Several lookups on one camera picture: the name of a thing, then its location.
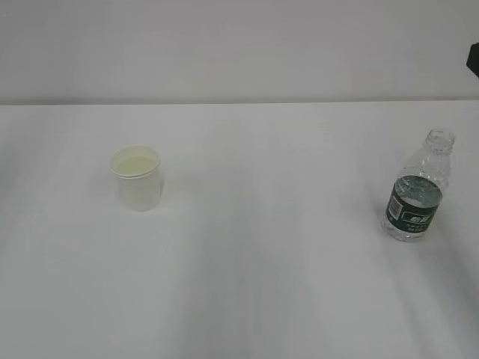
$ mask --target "cup rim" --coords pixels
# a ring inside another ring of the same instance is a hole
[[[115,159],[122,153],[127,150],[131,150],[132,148],[144,148],[150,152],[152,152],[155,155],[155,162],[156,164],[154,167],[150,168],[149,170],[146,170],[144,172],[138,173],[138,174],[119,174],[117,171],[114,170],[113,162]],[[161,162],[161,158],[159,156],[159,153],[157,150],[155,150],[153,147],[148,146],[146,144],[130,144],[128,146],[120,148],[118,151],[113,153],[112,157],[110,158],[110,171],[118,178],[121,178],[122,180],[135,180],[138,178],[142,178],[153,172],[159,167],[159,163]]]

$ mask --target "plastic water bottle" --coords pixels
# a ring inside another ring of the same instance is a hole
[[[381,222],[395,239],[412,242],[426,233],[449,184],[453,145],[452,132],[432,129],[400,172]]]

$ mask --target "white table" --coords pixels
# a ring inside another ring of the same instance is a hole
[[[429,239],[378,217],[457,134]],[[479,102],[0,107],[0,358],[479,358]],[[160,207],[110,155],[156,147]]]

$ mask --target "white paper cup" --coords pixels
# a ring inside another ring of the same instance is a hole
[[[134,211],[155,208],[161,195],[159,154],[149,146],[135,145],[112,156],[110,168],[118,178],[121,200]]]

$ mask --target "bottle neck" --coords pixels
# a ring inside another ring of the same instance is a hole
[[[454,134],[446,129],[432,129],[424,140],[423,148],[437,156],[449,156],[454,139]]]

